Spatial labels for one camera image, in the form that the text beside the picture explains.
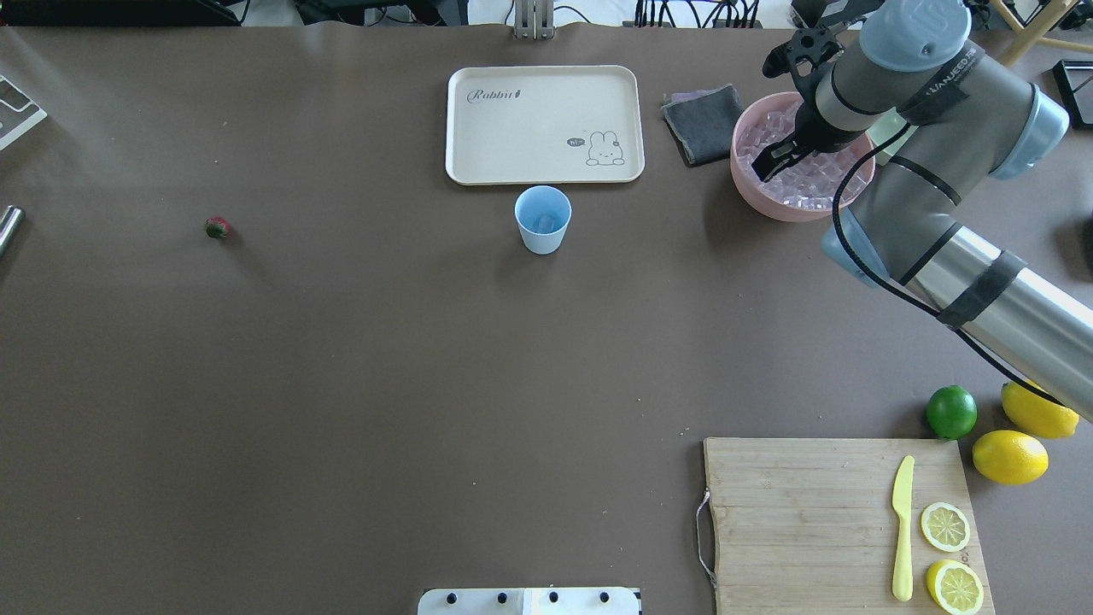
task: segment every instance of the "blue cup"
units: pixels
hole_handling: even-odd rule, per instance
[[[516,199],[520,237],[536,253],[550,253],[562,245],[572,215],[569,199],[553,186],[532,186]]]

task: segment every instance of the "citrus fruit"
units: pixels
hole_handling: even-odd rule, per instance
[[[983,606],[983,583],[974,570],[954,559],[939,559],[926,571],[926,588],[945,613],[972,615]]]
[[[999,429],[975,441],[972,463],[996,483],[1024,485],[1047,472],[1047,450],[1027,434]]]
[[[926,542],[948,553],[966,547],[972,537],[967,518],[959,508],[947,502],[933,502],[926,507],[921,525]]]
[[[1002,387],[1002,411],[1022,431],[1039,438],[1070,438],[1078,427],[1078,413],[1053,404],[1015,382]]]
[[[926,404],[926,423],[947,440],[963,438],[975,427],[979,416],[975,399],[963,387],[953,385],[937,390]]]

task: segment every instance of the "wooden cutting board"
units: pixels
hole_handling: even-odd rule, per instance
[[[979,576],[983,615],[994,615],[964,466],[955,442],[709,438],[706,482],[714,518],[720,615],[943,615],[926,589],[938,559],[962,560]],[[898,520],[892,485],[904,456],[915,458],[908,602],[892,596]],[[945,501],[972,524],[961,553],[922,536],[919,516]]]

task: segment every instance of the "green lime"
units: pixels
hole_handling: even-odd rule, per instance
[[[978,416],[975,399],[963,387],[955,385],[939,389],[926,404],[926,423],[945,440],[967,436]]]

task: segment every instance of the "light blue joint cover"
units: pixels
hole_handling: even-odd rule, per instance
[[[991,177],[1009,179],[1032,168],[1042,157],[1055,149],[1067,133],[1070,116],[1058,103],[1049,98],[1033,84],[1032,111],[1025,121],[1021,137],[1010,150],[1010,155],[990,172]]]
[[[847,243],[854,248],[855,253],[858,258],[866,263],[867,267],[873,270],[874,273],[881,276],[881,279],[889,277],[888,267],[881,260],[881,256],[877,253],[877,248],[873,247],[872,241],[866,235],[866,230],[861,228],[861,223],[858,222],[857,216],[849,210],[844,209],[838,214],[839,221],[843,223],[843,234],[846,235]],[[850,258],[850,255],[843,249],[843,244],[838,240],[838,235],[835,234],[835,226],[827,228],[824,233],[822,239],[822,246],[824,253],[828,258],[838,262],[844,269],[850,273],[858,276],[859,280],[865,282],[866,285],[872,287],[880,287],[877,282],[871,280],[865,271],[858,268]]]
[[[873,63],[921,72],[953,59],[972,32],[961,0],[888,0],[861,26],[858,43]]]

